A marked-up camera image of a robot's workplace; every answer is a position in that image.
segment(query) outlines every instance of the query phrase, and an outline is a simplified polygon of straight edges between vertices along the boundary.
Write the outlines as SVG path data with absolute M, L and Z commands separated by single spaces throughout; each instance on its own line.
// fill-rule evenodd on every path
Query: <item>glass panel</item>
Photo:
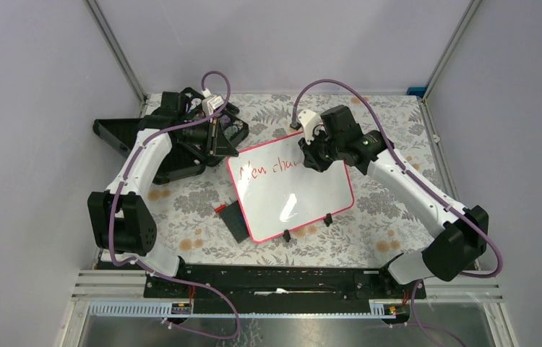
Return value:
M 418 316 L 422 322 L 452 331 L 467 346 L 494 346 L 478 304 L 418 304 Z M 248 318 L 241 322 L 239 337 L 221 341 L 176 328 L 168 330 L 159 319 L 88 317 L 82 346 L 434 346 L 419 327 L 389 329 L 373 319 Z M 219 335 L 229 335 L 235 329 L 234 321 L 228 319 L 192 318 L 183 324 Z M 431 334 L 445 346 L 458 346 L 445 333 L 433 330 Z

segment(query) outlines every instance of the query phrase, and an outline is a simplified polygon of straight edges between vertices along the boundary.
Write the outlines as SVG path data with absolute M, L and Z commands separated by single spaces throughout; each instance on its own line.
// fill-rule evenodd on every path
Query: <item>gray wall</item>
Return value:
M 542 1 L 485 1 L 430 106 L 460 197 L 490 212 L 520 345 L 542 346 Z
M 138 102 L 83 1 L 0 1 L 0 346 L 50 346 L 121 161 L 93 119 Z
M 241 92 L 336 78 L 361 92 L 405 93 L 426 84 L 469 0 L 99 3 L 149 93 L 196 86 L 210 69 Z

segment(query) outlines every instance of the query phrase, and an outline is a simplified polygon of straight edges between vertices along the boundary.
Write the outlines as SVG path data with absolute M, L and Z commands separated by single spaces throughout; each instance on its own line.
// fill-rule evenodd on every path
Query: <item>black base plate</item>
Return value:
M 328 267 L 182 265 L 178 278 L 209 283 L 225 294 L 235 304 L 237 311 L 243 314 L 369 313 L 369 299 L 403 298 L 402 289 L 388 293 L 376 290 L 375 285 L 369 286 L 369 289 L 364 286 L 356 288 L 357 283 L 363 280 L 376 283 L 376 276 L 379 276 L 376 271 Z M 292 293 L 255 293 L 275 292 L 278 288 Z M 188 295 L 188 286 L 157 277 L 147 278 L 145 298 L 183 299 Z M 424 287 L 416 291 L 416 298 L 426 298 Z M 194 313 L 231 313 L 221 298 L 203 288 L 197 288 L 194 300 Z

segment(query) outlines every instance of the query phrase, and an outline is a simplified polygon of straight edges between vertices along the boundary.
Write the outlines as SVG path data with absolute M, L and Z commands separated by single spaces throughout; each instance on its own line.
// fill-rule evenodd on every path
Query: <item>floral tablecloth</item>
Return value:
M 235 94 L 231 102 L 250 126 L 249 136 L 238 146 L 245 149 L 293 132 L 288 126 L 295 95 Z M 418 102 L 411 96 L 367 96 L 388 136 L 412 166 L 439 186 L 430 142 Z M 322 112 L 347 105 L 364 132 L 376 129 L 361 102 L 347 95 L 306 95 L 299 108 Z M 160 105 L 152 95 L 146 114 Z M 149 209 L 158 225 L 157 242 L 190 263 L 239 265 L 295 265 L 379 267 L 396 254 L 418 249 L 431 241 L 426 229 L 403 203 L 378 182 L 350 168 L 356 203 L 323 222 L 255 244 L 238 244 L 214 208 L 236 200 L 226 160 L 199 176 L 153 186 Z

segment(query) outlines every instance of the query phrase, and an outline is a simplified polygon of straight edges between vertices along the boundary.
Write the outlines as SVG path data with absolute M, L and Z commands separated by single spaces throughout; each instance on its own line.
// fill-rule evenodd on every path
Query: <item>blue object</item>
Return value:
M 414 95 L 424 98 L 424 93 L 426 93 L 426 87 L 409 87 L 407 89 L 407 95 Z

